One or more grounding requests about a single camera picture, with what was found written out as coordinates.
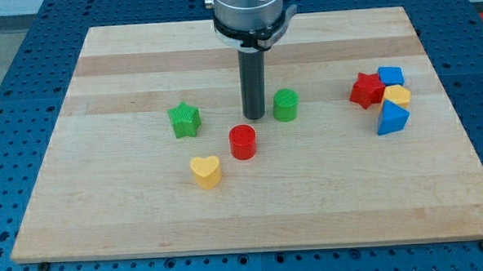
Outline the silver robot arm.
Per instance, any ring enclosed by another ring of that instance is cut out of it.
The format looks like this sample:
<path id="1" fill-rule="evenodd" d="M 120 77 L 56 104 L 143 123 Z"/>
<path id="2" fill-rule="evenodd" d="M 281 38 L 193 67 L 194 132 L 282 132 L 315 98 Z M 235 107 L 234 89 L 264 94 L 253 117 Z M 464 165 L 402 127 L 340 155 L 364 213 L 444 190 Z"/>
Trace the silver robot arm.
<path id="1" fill-rule="evenodd" d="M 285 0 L 204 0 L 216 36 L 242 53 L 264 52 L 279 42 L 297 13 Z"/>

